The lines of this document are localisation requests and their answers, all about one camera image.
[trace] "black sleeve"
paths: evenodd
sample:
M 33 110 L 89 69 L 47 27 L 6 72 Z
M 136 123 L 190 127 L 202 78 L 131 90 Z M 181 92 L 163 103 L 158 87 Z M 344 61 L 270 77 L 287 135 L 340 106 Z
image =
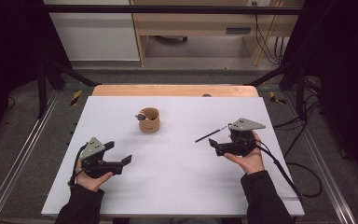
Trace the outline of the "black sleeve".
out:
M 249 224 L 294 223 L 267 171 L 244 175 L 241 184 L 249 203 Z
M 71 188 L 71 197 L 60 211 L 56 224 L 98 224 L 100 222 L 101 202 L 104 192 L 94 192 L 75 185 Z

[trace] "hand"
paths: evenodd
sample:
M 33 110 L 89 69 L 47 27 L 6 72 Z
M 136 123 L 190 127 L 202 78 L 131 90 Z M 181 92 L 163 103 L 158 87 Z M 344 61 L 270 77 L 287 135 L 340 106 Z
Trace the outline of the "hand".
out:
M 77 161 L 76 169 L 81 169 L 81 160 Z M 106 182 L 111 176 L 113 175 L 112 172 L 106 173 L 100 178 L 94 179 L 86 175 L 84 172 L 81 172 L 76 177 L 76 183 L 80 186 L 82 186 L 85 189 L 89 189 L 92 191 L 97 192 L 100 188 L 101 184 Z
M 255 143 L 260 147 L 260 137 L 256 132 L 252 131 L 252 133 L 255 135 Z M 246 157 L 237 157 L 231 153 L 225 153 L 224 156 L 227 159 L 237 163 L 247 175 L 264 170 L 261 150 L 257 147 Z

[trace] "white table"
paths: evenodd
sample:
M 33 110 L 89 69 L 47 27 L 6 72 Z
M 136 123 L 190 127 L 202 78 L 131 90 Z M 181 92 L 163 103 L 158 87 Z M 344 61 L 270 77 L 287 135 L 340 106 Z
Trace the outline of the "white table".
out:
M 135 115 L 144 107 L 160 113 L 160 130 L 142 133 Z M 132 155 L 122 175 L 103 184 L 101 214 L 110 217 L 243 217 L 247 202 L 241 188 L 243 170 L 217 157 L 207 139 L 195 140 L 238 118 L 267 126 L 258 130 L 272 154 L 284 163 L 263 99 L 258 97 L 91 96 L 62 161 L 43 215 L 57 216 L 70 196 L 67 181 L 76 153 L 92 136 L 102 143 L 115 141 L 105 152 L 106 161 Z M 229 142 L 229 129 L 211 136 Z M 304 216 L 295 193 L 272 159 L 264 163 L 278 194 L 292 216 Z

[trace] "gray floor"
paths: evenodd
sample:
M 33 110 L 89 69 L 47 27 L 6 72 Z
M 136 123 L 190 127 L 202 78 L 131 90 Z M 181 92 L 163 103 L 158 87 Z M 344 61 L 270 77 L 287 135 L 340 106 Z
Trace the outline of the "gray floor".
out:
M 219 42 L 222 47 L 219 48 L 216 44 L 211 46 L 195 44 L 191 48 L 194 48 L 193 51 L 188 51 L 183 50 L 183 48 L 188 47 L 186 44 L 155 39 L 150 43 L 154 46 L 150 48 L 152 50 L 148 51 L 148 64 L 144 68 L 128 65 L 115 70 L 107 70 L 105 67 L 93 67 L 92 70 L 87 70 L 83 67 L 79 72 L 102 83 L 243 84 L 262 76 L 274 67 L 274 65 L 266 64 L 253 68 L 249 64 L 249 56 L 246 53 L 242 51 L 233 52 L 237 48 L 244 48 L 243 43 L 238 38 L 229 40 L 211 38 L 207 42 Z M 192 37 L 189 38 L 188 43 L 190 45 L 206 42 L 202 37 Z M 236 46 L 236 48 L 228 48 L 229 45 Z M 180 50 L 179 52 L 172 52 L 172 48 L 179 48 Z M 175 63 L 170 65 L 162 63 L 167 61 Z M 248 64 L 240 67 L 241 62 Z M 61 165 L 67 143 L 71 140 L 71 132 L 75 130 L 83 106 L 87 101 L 87 96 L 91 95 L 92 92 L 90 87 L 86 87 L 69 77 L 65 77 L 65 79 L 68 83 L 63 91 L 59 91 L 57 104 L 2 208 L 0 221 L 8 218 L 39 220 L 33 223 L 42 223 L 41 219 L 52 220 L 51 217 L 41 216 L 40 212 L 47 198 L 48 189 Z M 258 89 L 260 96 L 265 99 L 273 124 L 279 124 L 294 117 L 289 105 L 272 103 L 269 100 L 270 91 L 274 91 L 278 99 L 285 99 L 286 95 L 292 94 L 291 92 L 279 92 L 275 85 L 278 80 L 272 80 Z M 77 90 L 83 91 L 79 101 L 76 105 L 70 105 Z M 55 94 L 56 91 L 52 93 L 52 90 L 49 89 L 48 92 Z M 21 151 L 28 134 L 33 129 L 38 112 L 36 82 L 17 88 L 10 96 L 15 99 L 16 103 L 6 112 L 0 123 L 0 186 Z M 335 139 L 332 128 L 326 122 L 324 115 L 318 112 L 316 110 L 310 116 L 308 129 L 358 223 L 358 165 L 355 161 L 341 158 L 340 145 Z M 299 129 L 276 131 L 283 152 L 289 147 L 298 131 Z M 317 170 L 303 137 L 296 142 L 287 160 Z M 308 194 L 317 191 L 318 184 L 309 173 L 292 166 L 290 166 L 290 171 L 300 191 Z M 350 223 L 338 218 L 337 210 L 331 203 L 331 195 L 327 192 L 324 189 L 322 195 L 317 198 L 304 198 L 306 215 L 298 218 L 297 223 Z

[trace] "floor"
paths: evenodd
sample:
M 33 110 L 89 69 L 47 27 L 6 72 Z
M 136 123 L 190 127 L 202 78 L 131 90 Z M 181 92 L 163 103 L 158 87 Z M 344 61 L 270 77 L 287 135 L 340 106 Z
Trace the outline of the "floor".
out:
M 102 83 L 203 83 L 244 84 L 265 75 L 277 65 L 266 61 L 258 67 L 251 64 L 249 55 L 240 38 L 192 37 L 183 43 L 175 39 L 152 38 L 149 43 L 145 66 L 118 63 L 75 63 L 76 69 L 85 77 Z M 63 91 L 48 88 L 48 96 L 55 99 L 48 112 L 47 123 L 37 126 L 37 84 L 28 83 L 10 94 L 9 105 L 0 123 L 0 188 L 12 182 L 12 187 L 0 189 L 5 202 L 0 204 L 0 223 L 51 223 L 53 218 L 40 215 L 48 189 L 54 181 L 67 144 L 71 141 L 82 108 L 91 95 L 92 88 L 65 75 L 67 81 Z M 293 119 L 291 91 L 280 92 L 277 87 L 280 77 L 270 80 L 258 88 L 260 96 L 273 124 Z M 76 105 L 70 105 L 75 91 L 82 90 Z M 270 101 L 270 92 L 286 104 Z M 307 91 L 308 105 L 317 103 L 317 97 Z M 296 138 L 299 124 L 287 130 L 277 130 L 282 153 Z M 30 133 L 35 140 L 27 145 Z M 24 161 L 17 160 L 19 155 Z M 322 164 L 315 161 L 322 157 Z M 355 161 L 341 158 L 339 144 L 332 128 L 323 114 L 323 109 L 310 113 L 307 129 L 294 144 L 288 161 L 300 163 L 319 174 L 324 189 L 318 197 L 305 198 L 306 215 L 296 223 L 358 223 L 358 166 Z M 12 165 L 22 164 L 13 172 Z M 314 194 L 319 184 L 313 175 L 296 166 L 290 167 L 295 183 L 305 194 Z

